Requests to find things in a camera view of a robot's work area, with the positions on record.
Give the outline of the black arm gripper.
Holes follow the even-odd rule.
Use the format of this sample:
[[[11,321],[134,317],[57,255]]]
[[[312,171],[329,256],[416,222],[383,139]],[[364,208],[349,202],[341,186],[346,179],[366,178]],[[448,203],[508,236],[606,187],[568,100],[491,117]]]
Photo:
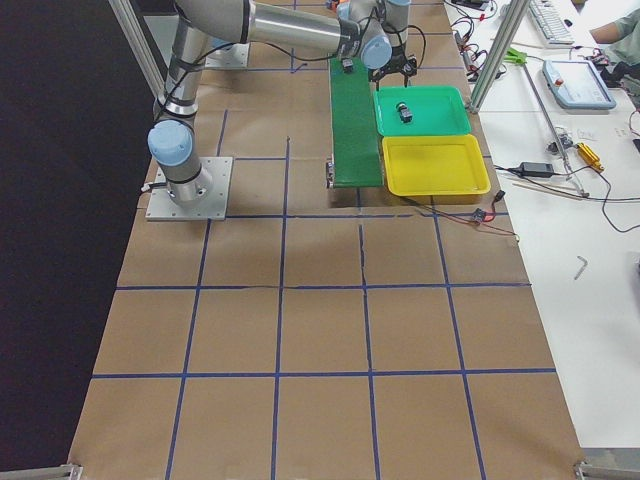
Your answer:
[[[417,74],[418,62],[414,54],[406,54],[404,46],[392,48],[391,59],[382,67],[368,71],[368,81],[380,89],[381,80],[391,74],[401,74],[404,87],[410,85],[410,79]]]

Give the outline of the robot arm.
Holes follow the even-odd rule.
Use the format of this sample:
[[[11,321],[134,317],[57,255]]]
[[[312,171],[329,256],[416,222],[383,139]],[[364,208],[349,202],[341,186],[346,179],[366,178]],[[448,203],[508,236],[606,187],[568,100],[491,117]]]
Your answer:
[[[315,51],[314,61],[359,61],[374,81],[417,69],[407,55],[407,1],[332,1],[330,17],[256,1],[179,1],[168,73],[154,105],[149,150],[164,176],[159,203],[176,219],[226,214],[232,162],[204,158],[195,146],[197,89],[204,70],[244,69],[250,46],[263,43],[292,57]]]

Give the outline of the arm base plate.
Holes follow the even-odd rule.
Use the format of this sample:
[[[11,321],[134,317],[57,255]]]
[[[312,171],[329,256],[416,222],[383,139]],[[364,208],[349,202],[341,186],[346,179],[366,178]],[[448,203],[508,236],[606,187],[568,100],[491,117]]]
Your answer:
[[[224,221],[227,213],[233,157],[201,157],[199,175],[185,184],[168,182],[158,169],[146,210],[149,221]]]

